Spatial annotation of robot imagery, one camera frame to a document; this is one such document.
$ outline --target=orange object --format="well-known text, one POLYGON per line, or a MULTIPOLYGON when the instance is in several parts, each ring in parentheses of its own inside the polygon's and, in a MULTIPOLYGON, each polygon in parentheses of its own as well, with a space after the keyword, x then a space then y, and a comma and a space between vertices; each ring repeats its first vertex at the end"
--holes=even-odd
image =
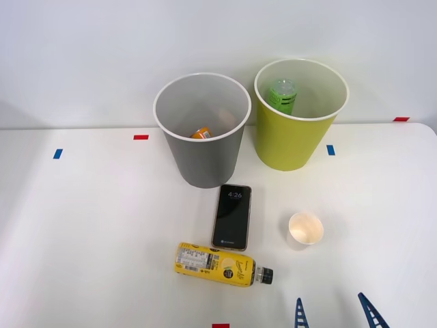
POLYGON ((211 133, 211 130, 207 126, 205 126, 203 128, 200 128, 196 132, 194 132, 190 136, 190 138, 193 138, 193 139, 208 139, 208 138, 212 138, 212 133, 211 133))

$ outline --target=trash can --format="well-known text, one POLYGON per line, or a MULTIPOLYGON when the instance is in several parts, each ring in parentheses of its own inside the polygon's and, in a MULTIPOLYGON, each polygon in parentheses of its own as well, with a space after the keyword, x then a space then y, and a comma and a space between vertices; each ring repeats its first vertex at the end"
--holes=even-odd
POLYGON ((249 93, 239 82, 214 73, 185 75, 159 91, 153 112, 185 181, 214 188, 231 178, 251 113, 249 93), (211 138, 190 138, 203 127, 211 138))
POLYGON ((309 59, 282 59, 264 66, 255 78, 258 97, 258 157, 268 166, 291 171, 305 165, 349 99, 349 87, 335 70, 309 59), (297 96, 292 115, 266 102, 278 79, 292 80, 297 96))

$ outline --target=yellow bottle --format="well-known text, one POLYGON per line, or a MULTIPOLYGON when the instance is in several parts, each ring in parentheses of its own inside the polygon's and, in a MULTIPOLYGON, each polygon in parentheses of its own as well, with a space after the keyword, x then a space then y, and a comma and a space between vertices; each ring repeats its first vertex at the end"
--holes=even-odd
POLYGON ((188 243, 179 244, 175 271, 240 287, 253 282, 270 285, 273 280, 272 269, 257 266, 248 256, 188 243))

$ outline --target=gray bin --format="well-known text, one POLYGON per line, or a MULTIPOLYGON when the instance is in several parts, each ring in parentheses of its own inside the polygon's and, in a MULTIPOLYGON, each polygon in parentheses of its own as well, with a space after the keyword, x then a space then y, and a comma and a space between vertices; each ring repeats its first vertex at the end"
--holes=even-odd
POLYGON ((251 113, 251 99, 239 82, 214 73, 180 77, 159 91, 153 112, 185 181, 214 188, 231 178, 251 113), (205 126, 212 138, 190 138, 205 126))

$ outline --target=green bottle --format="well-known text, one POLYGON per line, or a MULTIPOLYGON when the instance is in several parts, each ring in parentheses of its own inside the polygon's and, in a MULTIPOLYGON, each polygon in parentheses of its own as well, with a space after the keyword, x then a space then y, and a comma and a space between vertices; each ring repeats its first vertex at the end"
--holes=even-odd
POLYGON ((269 89, 267 103, 277 111, 291 115, 296 95, 296 86, 292 80, 279 79, 269 89))

